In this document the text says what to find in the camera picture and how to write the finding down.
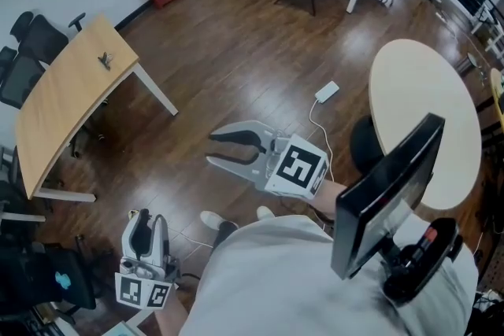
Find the person's left forearm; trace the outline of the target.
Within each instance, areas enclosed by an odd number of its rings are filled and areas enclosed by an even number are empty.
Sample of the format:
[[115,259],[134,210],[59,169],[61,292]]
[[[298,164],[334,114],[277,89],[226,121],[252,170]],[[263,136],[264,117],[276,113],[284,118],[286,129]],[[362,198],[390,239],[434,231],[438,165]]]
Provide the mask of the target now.
[[162,310],[154,312],[161,336],[180,336],[188,313],[176,294],[171,294]]

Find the white power adapter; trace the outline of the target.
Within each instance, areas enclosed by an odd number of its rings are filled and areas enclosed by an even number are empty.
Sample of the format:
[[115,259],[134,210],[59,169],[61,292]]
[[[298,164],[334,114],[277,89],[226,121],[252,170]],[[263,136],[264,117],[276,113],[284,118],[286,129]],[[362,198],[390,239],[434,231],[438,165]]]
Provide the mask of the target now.
[[315,99],[318,103],[324,104],[329,98],[335,95],[339,91],[339,86],[334,82],[330,81],[325,86],[323,86],[315,94]]

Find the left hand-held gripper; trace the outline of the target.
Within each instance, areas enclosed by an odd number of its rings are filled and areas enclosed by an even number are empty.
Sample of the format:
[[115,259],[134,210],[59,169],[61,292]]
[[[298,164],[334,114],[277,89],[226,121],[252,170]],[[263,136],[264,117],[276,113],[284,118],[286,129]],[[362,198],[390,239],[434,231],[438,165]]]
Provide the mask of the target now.
[[[170,294],[176,290],[180,262],[169,256],[169,233],[165,218],[162,215],[155,216],[151,239],[149,221],[149,210],[141,209],[133,213],[124,229],[121,237],[124,257],[120,260],[119,271],[115,273],[116,300],[132,308],[161,310]],[[152,264],[138,261],[149,252]]]

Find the black mesh office chair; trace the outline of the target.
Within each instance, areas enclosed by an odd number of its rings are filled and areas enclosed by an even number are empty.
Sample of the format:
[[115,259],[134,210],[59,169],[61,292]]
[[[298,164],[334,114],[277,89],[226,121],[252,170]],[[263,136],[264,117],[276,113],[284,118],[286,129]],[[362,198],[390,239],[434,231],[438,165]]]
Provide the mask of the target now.
[[19,53],[4,46],[0,50],[0,102],[21,109],[44,72],[30,50]]
[[42,14],[23,12],[11,27],[18,53],[51,65],[69,44],[69,37],[56,29]]

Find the white desk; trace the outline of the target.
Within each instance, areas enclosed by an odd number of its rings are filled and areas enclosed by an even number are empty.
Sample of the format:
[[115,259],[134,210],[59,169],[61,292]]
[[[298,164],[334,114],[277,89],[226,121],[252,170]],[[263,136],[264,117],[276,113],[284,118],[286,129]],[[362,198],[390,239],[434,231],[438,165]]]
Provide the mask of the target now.
[[120,321],[102,336],[161,336],[153,311],[140,310],[130,319]]

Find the black round seat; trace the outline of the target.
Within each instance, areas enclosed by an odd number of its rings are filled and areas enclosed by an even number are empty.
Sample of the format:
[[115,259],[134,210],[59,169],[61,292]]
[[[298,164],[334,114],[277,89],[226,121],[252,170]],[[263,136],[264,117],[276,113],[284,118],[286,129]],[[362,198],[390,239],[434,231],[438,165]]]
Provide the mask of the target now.
[[371,171],[384,157],[370,115],[363,116],[354,125],[350,136],[350,155],[362,175]]

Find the person's light grey shirt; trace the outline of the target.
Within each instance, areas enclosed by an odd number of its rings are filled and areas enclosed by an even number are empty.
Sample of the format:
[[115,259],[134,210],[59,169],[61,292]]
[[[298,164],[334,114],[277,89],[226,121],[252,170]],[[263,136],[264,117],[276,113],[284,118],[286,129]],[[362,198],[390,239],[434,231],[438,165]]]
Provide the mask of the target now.
[[478,280],[467,247],[402,306],[383,293],[379,256],[341,279],[331,253],[306,216],[241,227],[213,250],[180,336],[464,336]]

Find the person's right forearm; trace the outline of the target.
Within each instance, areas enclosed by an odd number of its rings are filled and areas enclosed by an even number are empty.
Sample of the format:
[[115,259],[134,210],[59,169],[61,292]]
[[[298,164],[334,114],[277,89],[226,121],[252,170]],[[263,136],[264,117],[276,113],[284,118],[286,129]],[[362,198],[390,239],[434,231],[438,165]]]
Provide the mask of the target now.
[[341,183],[324,179],[315,197],[309,200],[309,204],[321,217],[333,221],[336,214],[336,199],[346,189],[347,187]]

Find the person's left leg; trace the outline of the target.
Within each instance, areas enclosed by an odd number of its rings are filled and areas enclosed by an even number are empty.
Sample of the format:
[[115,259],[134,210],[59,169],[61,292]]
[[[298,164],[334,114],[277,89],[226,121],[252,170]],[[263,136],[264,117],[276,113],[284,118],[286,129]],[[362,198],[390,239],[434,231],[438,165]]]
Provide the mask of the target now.
[[239,229],[239,226],[228,220],[222,221],[217,228],[217,236],[213,242],[213,249],[216,249],[224,240]]

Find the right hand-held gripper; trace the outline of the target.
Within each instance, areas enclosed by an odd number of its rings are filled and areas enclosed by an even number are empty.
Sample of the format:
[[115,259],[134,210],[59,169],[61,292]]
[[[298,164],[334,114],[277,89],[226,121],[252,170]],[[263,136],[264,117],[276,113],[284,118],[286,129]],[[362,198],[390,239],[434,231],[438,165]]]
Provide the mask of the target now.
[[249,181],[270,194],[312,200],[328,172],[328,155],[298,135],[276,135],[272,128],[256,120],[226,124],[209,134],[217,142],[253,146],[266,153],[265,161],[255,154],[248,160],[208,154],[209,163]]

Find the person's left white shoe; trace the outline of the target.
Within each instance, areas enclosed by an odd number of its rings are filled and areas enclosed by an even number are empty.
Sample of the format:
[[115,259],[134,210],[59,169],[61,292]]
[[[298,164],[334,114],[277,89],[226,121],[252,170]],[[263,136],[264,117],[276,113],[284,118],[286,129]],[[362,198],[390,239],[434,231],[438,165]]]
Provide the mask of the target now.
[[230,227],[231,229],[235,230],[238,229],[239,226],[229,220],[224,219],[223,217],[219,216],[215,212],[211,211],[202,211],[200,213],[200,220],[210,229],[213,229],[215,231],[219,231],[221,227]]

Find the black mount with red button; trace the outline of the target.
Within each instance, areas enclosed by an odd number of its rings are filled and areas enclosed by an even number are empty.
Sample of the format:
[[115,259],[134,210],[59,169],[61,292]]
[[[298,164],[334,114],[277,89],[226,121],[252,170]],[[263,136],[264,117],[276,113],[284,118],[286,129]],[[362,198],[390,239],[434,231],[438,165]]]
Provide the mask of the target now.
[[441,267],[446,258],[455,260],[463,238],[453,218],[438,218],[430,223],[415,244],[399,248],[388,236],[380,255],[384,259],[385,296],[398,305],[414,299]]

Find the white desk frame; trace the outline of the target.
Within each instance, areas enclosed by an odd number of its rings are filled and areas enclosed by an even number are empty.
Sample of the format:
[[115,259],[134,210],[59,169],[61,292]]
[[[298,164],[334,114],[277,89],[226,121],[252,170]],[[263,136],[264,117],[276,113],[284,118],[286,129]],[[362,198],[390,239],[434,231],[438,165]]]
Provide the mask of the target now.
[[25,200],[18,194],[16,188],[9,181],[6,162],[4,162],[5,148],[0,145],[0,225],[3,221],[17,221],[26,223],[44,223],[45,216],[28,214]]

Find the black flat screen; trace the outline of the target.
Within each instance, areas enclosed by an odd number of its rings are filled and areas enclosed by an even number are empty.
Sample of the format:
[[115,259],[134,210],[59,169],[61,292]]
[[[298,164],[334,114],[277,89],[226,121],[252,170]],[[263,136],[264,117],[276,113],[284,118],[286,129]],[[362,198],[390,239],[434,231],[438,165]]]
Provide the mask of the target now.
[[432,177],[445,119],[424,119],[336,199],[332,270],[350,278],[393,237],[418,206]]

